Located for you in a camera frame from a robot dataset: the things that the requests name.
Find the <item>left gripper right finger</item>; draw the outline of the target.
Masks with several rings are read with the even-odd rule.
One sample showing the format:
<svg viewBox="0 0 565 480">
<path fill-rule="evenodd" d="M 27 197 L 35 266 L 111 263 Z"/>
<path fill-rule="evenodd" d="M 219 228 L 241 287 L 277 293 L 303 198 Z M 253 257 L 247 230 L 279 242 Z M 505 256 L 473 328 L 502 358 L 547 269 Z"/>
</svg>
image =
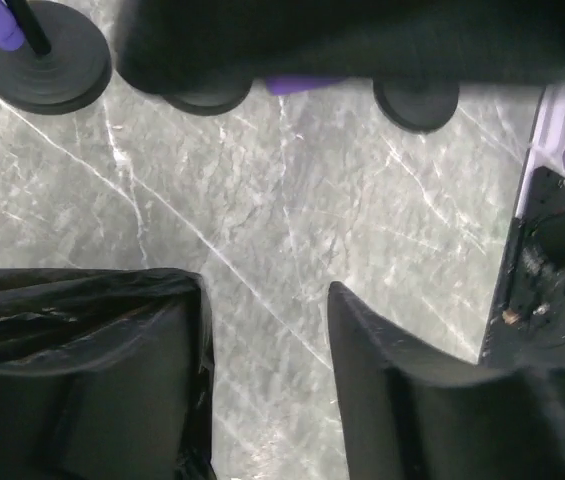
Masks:
<svg viewBox="0 0 565 480">
<path fill-rule="evenodd" d="M 565 365 L 465 362 L 344 284 L 328 331 L 353 479 L 565 479 Z"/>
</svg>

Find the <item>black trash bag roll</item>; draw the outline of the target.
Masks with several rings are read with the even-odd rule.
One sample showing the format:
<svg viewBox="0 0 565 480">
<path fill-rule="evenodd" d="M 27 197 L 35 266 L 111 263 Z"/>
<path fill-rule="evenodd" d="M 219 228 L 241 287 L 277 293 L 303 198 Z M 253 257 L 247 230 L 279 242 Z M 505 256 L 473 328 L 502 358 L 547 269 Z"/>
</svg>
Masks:
<svg viewBox="0 0 565 480">
<path fill-rule="evenodd" d="M 173 479 L 211 479 L 214 348 L 201 277 L 148 270 L 0 269 L 0 365 L 26 362 L 91 338 L 132 311 L 190 300 L 199 311 L 192 389 Z"/>
</svg>

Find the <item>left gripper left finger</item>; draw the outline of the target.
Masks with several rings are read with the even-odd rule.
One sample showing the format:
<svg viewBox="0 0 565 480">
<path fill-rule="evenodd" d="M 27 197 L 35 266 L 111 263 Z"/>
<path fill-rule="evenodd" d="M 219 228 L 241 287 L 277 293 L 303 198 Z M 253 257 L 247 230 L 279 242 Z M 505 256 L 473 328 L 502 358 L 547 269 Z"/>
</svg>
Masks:
<svg viewBox="0 0 565 480">
<path fill-rule="evenodd" d="M 173 479 L 198 307 L 159 302 L 66 350 L 0 365 L 0 479 Z"/>
</svg>

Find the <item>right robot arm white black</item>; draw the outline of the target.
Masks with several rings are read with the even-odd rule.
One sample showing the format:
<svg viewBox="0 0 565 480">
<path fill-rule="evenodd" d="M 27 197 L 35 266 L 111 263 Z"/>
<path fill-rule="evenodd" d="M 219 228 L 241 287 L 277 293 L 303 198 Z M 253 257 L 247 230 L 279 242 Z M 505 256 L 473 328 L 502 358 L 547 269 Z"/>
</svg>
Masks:
<svg viewBox="0 0 565 480">
<path fill-rule="evenodd" d="M 565 1 L 123 1 L 117 69 L 151 95 L 280 75 L 546 85 Z"/>
</svg>

